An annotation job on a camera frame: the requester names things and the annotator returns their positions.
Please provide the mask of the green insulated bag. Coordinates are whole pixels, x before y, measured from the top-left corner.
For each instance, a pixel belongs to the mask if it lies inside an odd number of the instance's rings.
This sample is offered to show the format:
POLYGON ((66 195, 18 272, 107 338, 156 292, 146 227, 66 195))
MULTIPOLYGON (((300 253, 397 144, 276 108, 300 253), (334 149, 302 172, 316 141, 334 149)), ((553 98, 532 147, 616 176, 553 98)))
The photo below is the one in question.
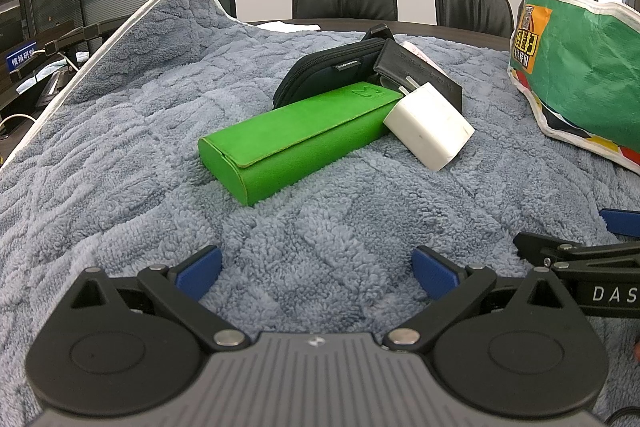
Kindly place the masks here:
POLYGON ((543 134, 639 170, 638 11, 523 0, 508 72, 543 134))

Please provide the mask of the grey fleece blanket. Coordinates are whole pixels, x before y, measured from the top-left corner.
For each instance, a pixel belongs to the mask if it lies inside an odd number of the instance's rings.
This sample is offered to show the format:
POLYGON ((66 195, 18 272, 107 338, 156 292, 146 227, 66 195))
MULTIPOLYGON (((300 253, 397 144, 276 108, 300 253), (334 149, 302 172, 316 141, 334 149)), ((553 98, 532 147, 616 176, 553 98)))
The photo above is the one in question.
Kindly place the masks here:
POLYGON ((416 246, 519 277, 518 232, 602 245, 600 210, 638 208, 636 174, 540 132, 506 52, 432 37, 416 46, 460 84, 474 127, 451 164, 428 170, 386 135, 241 205, 198 139, 268 112, 299 57, 356 40, 263 30, 216 0, 157 0, 91 57, 1 170, 3 425, 39 414, 27 350, 91 265, 129 277, 213 244, 224 269, 204 303, 247 334, 383 335, 426 306, 416 246))

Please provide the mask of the black office chair right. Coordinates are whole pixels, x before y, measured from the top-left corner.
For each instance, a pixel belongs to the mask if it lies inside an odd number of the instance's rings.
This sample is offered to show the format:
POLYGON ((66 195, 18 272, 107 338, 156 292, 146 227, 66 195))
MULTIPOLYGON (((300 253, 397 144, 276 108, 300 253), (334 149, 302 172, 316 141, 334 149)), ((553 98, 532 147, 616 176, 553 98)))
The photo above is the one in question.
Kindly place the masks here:
POLYGON ((509 0, 435 0, 438 26, 509 38, 514 20, 509 0))

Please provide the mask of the white power adapter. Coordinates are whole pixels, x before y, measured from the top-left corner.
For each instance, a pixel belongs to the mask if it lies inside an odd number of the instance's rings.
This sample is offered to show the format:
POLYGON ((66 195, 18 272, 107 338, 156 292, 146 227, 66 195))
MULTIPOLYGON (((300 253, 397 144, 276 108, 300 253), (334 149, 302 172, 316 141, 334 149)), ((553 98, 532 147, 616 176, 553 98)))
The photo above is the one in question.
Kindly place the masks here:
POLYGON ((385 126, 422 164, 439 171, 469 142, 475 129, 431 84, 404 95, 384 119, 385 126))

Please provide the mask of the black wallet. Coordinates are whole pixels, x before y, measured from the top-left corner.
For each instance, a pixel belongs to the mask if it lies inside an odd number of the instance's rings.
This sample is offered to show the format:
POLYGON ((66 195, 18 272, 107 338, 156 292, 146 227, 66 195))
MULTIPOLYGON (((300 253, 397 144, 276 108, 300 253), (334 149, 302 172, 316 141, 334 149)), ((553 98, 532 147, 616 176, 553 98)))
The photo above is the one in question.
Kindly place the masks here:
POLYGON ((431 83, 459 113, 462 112, 462 87, 395 41, 386 41, 373 70, 382 87, 398 92, 401 88, 412 92, 431 83))

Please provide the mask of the white papers on table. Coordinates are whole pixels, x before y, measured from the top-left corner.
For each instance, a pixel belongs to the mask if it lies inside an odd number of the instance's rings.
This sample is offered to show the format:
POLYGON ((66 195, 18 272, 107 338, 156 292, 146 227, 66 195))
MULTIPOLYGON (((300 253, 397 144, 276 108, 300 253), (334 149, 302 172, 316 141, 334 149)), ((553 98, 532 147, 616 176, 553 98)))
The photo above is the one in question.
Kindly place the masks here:
POLYGON ((301 31, 320 31, 321 27, 317 24, 292 24, 285 23, 282 20, 275 20, 274 22, 265 22, 257 25, 260 29, 265 29, 274 32, 301 32, 301 31))

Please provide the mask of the dark blue zipper pouch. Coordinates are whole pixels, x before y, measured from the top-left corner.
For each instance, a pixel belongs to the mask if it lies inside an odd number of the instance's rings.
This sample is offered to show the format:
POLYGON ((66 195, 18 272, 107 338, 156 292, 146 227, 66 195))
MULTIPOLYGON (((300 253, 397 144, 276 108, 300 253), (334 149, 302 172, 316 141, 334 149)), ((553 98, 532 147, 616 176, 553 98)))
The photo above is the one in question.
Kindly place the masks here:
POLYGON ((374 64, 386 40, 395 40, 385 24, 371 27, 354 43, 314 52, 300 58, 285 75, 273 95, 280 108, 328 91, 374 77, 374 64))

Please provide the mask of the green glasses case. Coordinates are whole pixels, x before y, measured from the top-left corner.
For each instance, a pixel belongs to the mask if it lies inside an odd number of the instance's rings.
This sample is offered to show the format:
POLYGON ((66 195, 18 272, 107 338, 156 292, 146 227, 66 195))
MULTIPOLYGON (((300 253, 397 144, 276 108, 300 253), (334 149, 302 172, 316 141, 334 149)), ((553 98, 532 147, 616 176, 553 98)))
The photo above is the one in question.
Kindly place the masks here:
POLYGON ((231 195, 250 206, 380 139, 401 98, 357 82, 202 136, 198 153, 231 195))

